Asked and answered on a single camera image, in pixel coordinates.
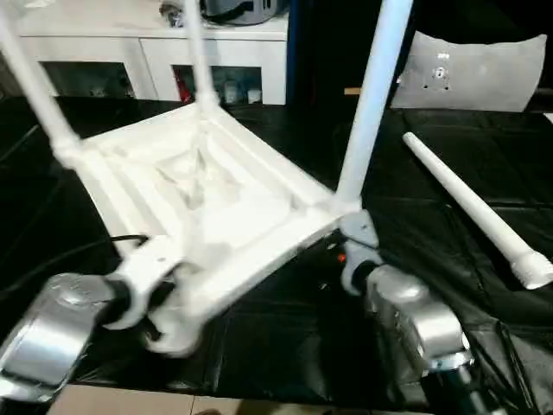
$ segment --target white tube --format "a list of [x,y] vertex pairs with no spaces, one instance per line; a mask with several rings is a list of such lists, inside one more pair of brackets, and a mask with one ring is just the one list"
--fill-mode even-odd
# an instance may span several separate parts
[[408,132],[404,141],[430,173],[459,203],[468,216],[501,251],[515,276],[527,290],[534,290],[553,281],[553,265],[534,251],[442,160]]
[[63,154],[75,150],[79,145],[79,138],[67,123],[54,98],[48,93],[44,81],[47,77],[46,72],[37,61],[26,55],[21,40],[1,4],[0,48],[42,128],[50,137],[54,154],[63,162]]
[[219,104],[219,99],[213,88],[213,80],[209,66],[207,65],[206,50],[204,49],[201,15],[198,0],[184,0],[186,15],[186,28],[190,35],[192,47],[192,70],[196,85],[196,102],[203,112],[209,112],[214,105]]
[[390,91],[413,0],[383,0],[335,198],[356,202]]

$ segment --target red object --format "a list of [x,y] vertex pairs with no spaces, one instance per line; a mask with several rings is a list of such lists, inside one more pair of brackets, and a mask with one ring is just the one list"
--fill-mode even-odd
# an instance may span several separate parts
[[188,90],[184,80],[177,76],[176,85],[179,88],[179,97],[181,98],[181,102],[184,104],[190,103],[192,101],[192,93]]

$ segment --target black table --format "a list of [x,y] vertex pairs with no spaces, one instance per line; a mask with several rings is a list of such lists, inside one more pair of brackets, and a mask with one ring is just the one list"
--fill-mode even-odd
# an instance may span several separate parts
[[[82,137],[178,106],[107,99],[61,99],[60,104]],[[335,188],[350,124],[333,125],[317,114],[282,107],[230,112]],[[78,177],[52,158],[24,99],[0,103],[0,131],[0,329],[5,335],[48,276],[108,272],[118,257],[103,244],[50,266],[21,290],[7,290],[41,262],[108,235]],[[479,351],[486,383],[516,394],[521,405],[553,410],[551,288],[522,290],[496,249],[403,145],[405,131],[414,131],[523,238],[551,255],[553,125],[540,114],[388,111],[363,197],[382,254],[427,281],[459,314]],[[319,244],[292,260],[215,319],[189,359],[146,352],[136,330],[100,329],[74,382],[424,408],[420,386],[408,374],[399,385],[391,381],[378,331],[356,300],[342,292],[337,252],[325,248]]]

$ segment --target white cabinet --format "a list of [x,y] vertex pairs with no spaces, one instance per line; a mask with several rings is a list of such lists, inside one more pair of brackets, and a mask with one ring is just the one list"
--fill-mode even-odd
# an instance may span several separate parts
[[[192,65],[188,32],[168,26],[159,14],[160,0],[22,3],[33,7],[25,6],[18,19],[19,34],[38,61],[49,62],[45,66],[53,94],[83,95],[74,93],[78,88],[71,84],[77,83],[88,92],[85,95],[94,95],[90,78],[100,82],[104,76],[116,82],[128,78],[132,95],[138,99],[181,99],[175,74],[188,72]],[[219,83],[226,76],[242,97],[260,93],[265,104],[285,103],[287,15],[254,26],[205,23],[204,37],[208,63]],[[236,81],[237,77],[246,77],[246,81]],[[106,95],[112,96],[113,82],[106,83]]]
[[[179,100],[175,75],[179,66],[192,65],[189,41],[142,39],[140,42],[159,99]],[[234,69],[235,73],[241,67],[259,68],[263,103],[285,103],[285,41],[207,40],[206,51],[207,63],[212,67],[229,67]]]
[[[23,43],[31,56],[40,62],[96,62],[98,66],[104,63],[119,63],[126,72],[136,98],[157,99],[156,89],[138,39],[33,36],[23,37]],[[79,66],[73,66],[73,71],[79,71]],[[57,95],[54,84],[55,82],[50,84],[51,92]]]

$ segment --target silver robotic hand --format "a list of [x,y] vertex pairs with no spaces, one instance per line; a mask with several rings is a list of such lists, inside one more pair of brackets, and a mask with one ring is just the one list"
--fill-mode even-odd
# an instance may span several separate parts
[[149,295],[181,261],[167,237],[154,237],[106,276],[66,273],[48,280],[0,347],[0,399],[48,402],[69,380],[105,312],[124,299],[110,329],[130,327]]
[[471,374],[474,358],[459,319],[423,281],[379,265],[365,283],[366,308],[401,343],[433,413],[506,414]]
[[420,278],[384,264],[368,213],[343,218],[340,230],[346,238],[343,288],[363,297],[386,333],[388,349],[406,357],[394,360],[407,360],[421,381],[432,412],[505,414],[485,399],[471,375],[473,354],[455,313]]

